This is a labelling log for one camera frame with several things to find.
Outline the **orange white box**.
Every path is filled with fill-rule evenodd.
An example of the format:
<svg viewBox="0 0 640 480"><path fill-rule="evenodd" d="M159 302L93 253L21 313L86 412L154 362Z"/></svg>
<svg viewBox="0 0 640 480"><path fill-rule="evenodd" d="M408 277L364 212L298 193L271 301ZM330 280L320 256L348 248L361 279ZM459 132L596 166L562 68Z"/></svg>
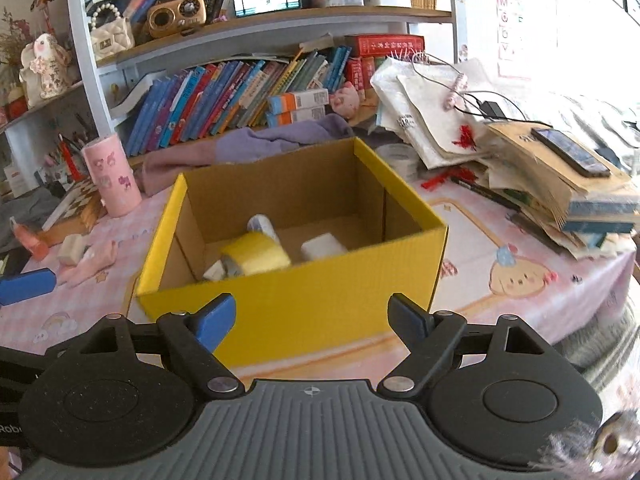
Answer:
<svg viewBox="0 0 640 480"><path fill-rule="evenodd" d="M286 92L278 96L272 96L268 100L268 108L273 115L294 112L294 110L306 110L307 108L326 106L328 104L329 91L325 88Z"/></svg>

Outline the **red thick dictionary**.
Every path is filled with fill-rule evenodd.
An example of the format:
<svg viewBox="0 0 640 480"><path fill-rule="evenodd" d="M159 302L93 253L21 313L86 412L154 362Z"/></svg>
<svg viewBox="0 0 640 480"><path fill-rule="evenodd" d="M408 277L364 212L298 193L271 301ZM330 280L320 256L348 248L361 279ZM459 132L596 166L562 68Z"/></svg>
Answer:
<svg viewBox="0 0 640 480"><path fill-rule="evenodd" d="M344 38L347 47L356 56L411 56L425 49L425 40L416 35L357 35Z"/></svg>

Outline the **stack of papers and books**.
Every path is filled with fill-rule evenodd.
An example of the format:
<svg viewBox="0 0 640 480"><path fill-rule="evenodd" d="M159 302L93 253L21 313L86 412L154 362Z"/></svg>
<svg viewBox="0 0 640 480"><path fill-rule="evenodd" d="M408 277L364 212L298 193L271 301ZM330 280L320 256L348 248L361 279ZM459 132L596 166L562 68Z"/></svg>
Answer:
<svg viewBox="0 0 640 480"><path fill-rule="evenodd" d="M639 231L639 181L602 157L600 178L578 174L535 136L538 125L493 118L483 98L514 104L472 60L449 66L418 55L386 58L371 78L382 124L429 169L477 162L480 183L518 208L575 258L609 254Z"/></svg>

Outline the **pink spray bottle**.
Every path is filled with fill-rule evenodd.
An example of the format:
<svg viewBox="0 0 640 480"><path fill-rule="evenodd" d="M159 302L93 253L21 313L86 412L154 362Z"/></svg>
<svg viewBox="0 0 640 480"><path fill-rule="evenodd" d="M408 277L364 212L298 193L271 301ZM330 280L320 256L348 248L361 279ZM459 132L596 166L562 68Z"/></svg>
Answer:
<svg viewBox="0 0 640 480"><path fill-rule="evenodd" d="M17 222L14 217L10 218L10 228L15 238L27 249L32 258L42 261L49 253L48 245L27 226Z"/></svg>

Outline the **large white charger block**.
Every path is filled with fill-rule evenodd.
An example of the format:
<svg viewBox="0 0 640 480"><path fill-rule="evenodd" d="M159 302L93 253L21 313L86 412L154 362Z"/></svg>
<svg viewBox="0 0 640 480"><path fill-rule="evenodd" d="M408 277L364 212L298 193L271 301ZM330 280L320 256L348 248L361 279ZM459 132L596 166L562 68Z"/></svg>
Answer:
<svg viewBox="0 0 640 480"><path fill-rule="evenodd" d="M323 233L303 242L300 252L305 261L316 261L344 255L347 249L333 234Z"/></svg>

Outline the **pink fuzzy sock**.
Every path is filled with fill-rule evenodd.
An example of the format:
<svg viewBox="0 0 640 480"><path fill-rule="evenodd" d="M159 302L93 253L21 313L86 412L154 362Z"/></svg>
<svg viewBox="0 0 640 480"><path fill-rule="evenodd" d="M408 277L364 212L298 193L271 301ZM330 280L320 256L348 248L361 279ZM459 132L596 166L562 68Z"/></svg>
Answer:
<svg viewBox="0 0 640 480"><path fill-rule="evenodd" d="M64 266L58 272L56 281L59 285L76 287L110 268L116 262L117 254L116 240L94 244L87 249L76 266Z"/></svg>

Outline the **small white plug adapter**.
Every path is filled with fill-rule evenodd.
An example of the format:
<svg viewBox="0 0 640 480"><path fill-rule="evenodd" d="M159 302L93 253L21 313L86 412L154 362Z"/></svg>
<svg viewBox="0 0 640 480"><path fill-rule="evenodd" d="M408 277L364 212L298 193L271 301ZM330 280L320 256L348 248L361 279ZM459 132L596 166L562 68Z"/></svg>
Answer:
<svg viewBox="0 0 640 480"><path fill-rule="evenodd" d="M214 262L203 274L205 281L219 282L227 277L227 269L221 260Z"/></svg>

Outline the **white bookshelf frame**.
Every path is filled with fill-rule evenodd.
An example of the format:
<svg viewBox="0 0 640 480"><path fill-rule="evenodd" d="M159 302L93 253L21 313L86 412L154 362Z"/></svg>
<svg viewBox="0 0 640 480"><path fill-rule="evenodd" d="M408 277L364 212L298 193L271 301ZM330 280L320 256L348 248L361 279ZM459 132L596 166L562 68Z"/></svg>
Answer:
<svg viewBox="0 0 640 480"><path fill-rule="evenodd" d="M88 110L98 136L122 132L124 122L112 109L122 94L145 74L163 70L172 73L193 65L240 53L294 51L298 44L329 32L336 38L367 32L408 32L421 23L452 26L454 58L466 46L466 12L463 0L450 0L450 10L424 10L399 6L329 6L288 10L205 25L186 36L152 40L131 50L97 61L88 31L85 0L66 0L66 15L77 58L80 84L72 92L43 102L6 127L6 137L16 166L26 182L34 184L34 173L50 141L42 114L58 112L64 119Z"/></svg>

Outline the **yellow clear tape roll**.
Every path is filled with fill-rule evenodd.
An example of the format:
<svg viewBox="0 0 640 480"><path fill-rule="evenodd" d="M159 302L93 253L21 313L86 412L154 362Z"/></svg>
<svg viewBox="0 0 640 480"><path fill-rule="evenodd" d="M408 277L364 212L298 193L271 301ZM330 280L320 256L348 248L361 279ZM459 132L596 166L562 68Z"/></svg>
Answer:
<svg viewBox="0 0 640 480"><path fill-rule="evenodd" d="M221 248L228 276L249 276L288 268L292 262L281 245L259 232L248 232Z"/></svg>

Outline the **white quilted purse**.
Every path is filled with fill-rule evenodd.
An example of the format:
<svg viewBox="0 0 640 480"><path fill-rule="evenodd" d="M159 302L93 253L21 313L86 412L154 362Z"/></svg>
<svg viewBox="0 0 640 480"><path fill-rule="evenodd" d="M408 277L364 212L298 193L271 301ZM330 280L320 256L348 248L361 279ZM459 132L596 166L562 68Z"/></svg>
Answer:
<svg viewBox="0 0 640 480"><path fill-rule="evenodd" d="M101 3L91 15L90 37L96 61L128 51L134 47L130 21L113 3Z"/></svg>

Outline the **blue white spray bottle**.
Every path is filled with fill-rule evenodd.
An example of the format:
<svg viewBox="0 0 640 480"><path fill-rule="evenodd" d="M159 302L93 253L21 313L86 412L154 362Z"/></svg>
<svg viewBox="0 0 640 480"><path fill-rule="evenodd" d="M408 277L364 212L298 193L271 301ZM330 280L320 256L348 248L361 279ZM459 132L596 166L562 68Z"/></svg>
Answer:
<svg viewBox="0 0 640 480"><path fill-rule="evenodd" d="M248 232L259 232L271 238L276 244L280 245L281 241L274 229L270 219L264 214L254 214L247 221Z"/></svg>

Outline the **pink purple cloth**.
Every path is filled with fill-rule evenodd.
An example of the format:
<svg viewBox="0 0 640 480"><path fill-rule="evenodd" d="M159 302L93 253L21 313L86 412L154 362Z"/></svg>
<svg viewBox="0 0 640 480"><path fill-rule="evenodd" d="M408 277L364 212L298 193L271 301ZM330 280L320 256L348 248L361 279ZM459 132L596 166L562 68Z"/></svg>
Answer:
<svg viewBox="0 0 640 480"><path fill-rule="evenodd" d="M134 170L134 178L146 196L153 196L173 185L178 174L193 168L256 162L353 135L348 122L335 114L264 130L244 127L147 154L142 165Z"/></svg>

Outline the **row of leaning books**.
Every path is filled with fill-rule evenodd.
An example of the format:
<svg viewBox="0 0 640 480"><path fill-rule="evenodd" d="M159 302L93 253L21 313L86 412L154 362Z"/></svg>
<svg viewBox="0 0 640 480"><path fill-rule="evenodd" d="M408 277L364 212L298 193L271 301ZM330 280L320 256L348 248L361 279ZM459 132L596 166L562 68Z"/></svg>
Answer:
<svg viewBox="0 0 640 480"><path fill-rule="evenodd" d="M330 95L343 87L352 60L347 46L299 52L292 58L234 56L167 75L146 75L126 97L137 114L125 142L136 157L219 136L236 128L273 128L333 113ZM329 104L273 115L272 96L325 88Z"/></svg>

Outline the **pink pig plush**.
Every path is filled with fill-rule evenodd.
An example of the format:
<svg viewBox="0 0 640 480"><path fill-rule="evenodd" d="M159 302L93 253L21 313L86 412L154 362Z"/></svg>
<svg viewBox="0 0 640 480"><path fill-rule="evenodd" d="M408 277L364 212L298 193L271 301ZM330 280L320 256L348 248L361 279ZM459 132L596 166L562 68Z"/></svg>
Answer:
<svg viewBox="0 0 640 480"><path fill-rule="evenodd" d="M360 107L360 96L350 81L330 95L330 107L334 114L345 120L355 118Z"/></svg>

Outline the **black smartphone on books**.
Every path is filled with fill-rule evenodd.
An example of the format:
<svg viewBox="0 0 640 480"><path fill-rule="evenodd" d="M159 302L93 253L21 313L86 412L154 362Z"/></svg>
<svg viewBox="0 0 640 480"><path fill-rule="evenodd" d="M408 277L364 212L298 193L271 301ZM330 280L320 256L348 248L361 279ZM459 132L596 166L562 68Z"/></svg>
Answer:
<svg viewBox="0 0 640 480"><path fill-rule="evenodd" d="M611 170L582 145L559 130L533 128L532 136L585 178L608 178Z"/></svg>

